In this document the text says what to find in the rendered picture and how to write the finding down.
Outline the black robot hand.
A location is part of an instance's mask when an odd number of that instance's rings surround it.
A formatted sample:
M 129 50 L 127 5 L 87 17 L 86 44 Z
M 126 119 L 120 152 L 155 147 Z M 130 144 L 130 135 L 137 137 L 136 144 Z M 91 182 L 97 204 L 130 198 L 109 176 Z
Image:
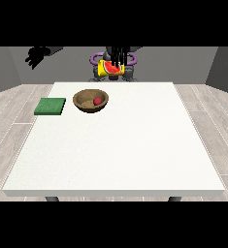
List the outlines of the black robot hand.
M 33 46 L 28 51 L 28 57 L 25 62 L 31 67 L 32 70 L 42 62 L 45 56 L 50 54 L 50 49 L 45 46 Z
M 107 46 L 105 59 L 110 60 L 113 66 L 127 65 L 127 53 L 130 46 Z

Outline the yellow cup with melon print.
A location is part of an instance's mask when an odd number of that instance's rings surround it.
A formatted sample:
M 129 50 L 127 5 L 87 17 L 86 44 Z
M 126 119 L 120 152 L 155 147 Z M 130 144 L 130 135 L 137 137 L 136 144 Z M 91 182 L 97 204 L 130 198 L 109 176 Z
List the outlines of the yellow cup with melon print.
M 125 72 L 125 66 L 119 64 L 118 66 L 112 65 L 109 60 L 99 60 L 98 61 L 98 76 L 122 76 Z

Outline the brown wooden bowl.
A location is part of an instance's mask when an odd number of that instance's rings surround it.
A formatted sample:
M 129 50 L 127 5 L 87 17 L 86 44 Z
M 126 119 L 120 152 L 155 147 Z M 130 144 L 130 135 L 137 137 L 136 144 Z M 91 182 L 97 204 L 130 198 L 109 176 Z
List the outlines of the brown wooden bowl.
M 96 105 L 95 99 L 100 99 L 101 103 Z M 100 89 L 84 89 L 76 93 L 73 97 L 74 105 L 86 113 L 95 113 L 103 109 L 108 103 L 109 95 Z

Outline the green square pad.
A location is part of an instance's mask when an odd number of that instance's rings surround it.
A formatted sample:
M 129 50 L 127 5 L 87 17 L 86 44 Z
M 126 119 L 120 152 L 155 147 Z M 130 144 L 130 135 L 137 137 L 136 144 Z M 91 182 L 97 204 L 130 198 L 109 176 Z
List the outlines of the green square pad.
M 60 115 L 66 103 L 65 98 L 42 98 L 34 110 L 35 115 Z

